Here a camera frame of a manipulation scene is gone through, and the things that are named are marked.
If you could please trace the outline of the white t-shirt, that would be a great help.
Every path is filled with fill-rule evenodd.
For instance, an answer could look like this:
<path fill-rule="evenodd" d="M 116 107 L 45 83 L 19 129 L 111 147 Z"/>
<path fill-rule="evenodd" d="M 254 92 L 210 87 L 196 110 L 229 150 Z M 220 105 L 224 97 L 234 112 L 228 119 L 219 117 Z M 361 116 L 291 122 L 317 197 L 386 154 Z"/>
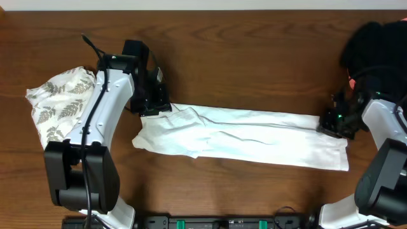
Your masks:
<path fill-rule="evenodd" d="M 317 132 L 318 116 L 173 104 L 141 123 L 132 144 L 153 153 L 349 169 L 347 140 Z"/>

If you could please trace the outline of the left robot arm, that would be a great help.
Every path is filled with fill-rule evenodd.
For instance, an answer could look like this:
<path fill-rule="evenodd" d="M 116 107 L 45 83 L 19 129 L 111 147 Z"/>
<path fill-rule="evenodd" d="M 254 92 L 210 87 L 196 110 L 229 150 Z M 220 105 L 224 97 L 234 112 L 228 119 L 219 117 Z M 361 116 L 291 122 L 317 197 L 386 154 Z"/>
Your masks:
<path fill-rule="evenodd" d="M 120 177 L 110 149 L 125 108 L 139 116 L 171 111 L 163 74 L 148 46 L 127 40 L 120 54 L 94 48 L 96 85 L 79 121 L 62 141 L 45 148 L 54 205 L 82 213 L 63 228 L 134 228 L 135 210 L 120 198 Z"/>

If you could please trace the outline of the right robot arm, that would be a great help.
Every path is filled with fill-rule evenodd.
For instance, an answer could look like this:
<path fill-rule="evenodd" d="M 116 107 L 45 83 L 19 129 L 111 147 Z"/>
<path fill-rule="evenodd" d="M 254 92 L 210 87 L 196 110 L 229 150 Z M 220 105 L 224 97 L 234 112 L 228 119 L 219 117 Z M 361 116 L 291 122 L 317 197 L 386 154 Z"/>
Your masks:
<path fill-rule="evenodd" d="M 406 120 L 398 95 L 400 82 L 367 76 L 354 81 L 352 96 L 333 96 L 335 106 L 321 118 L 318 132 L 353 139 L 369 132 L 377 154 L 355 192 L 325 204 L 315 216 L 315 228 L 392 228 L 406 224 Z"/>

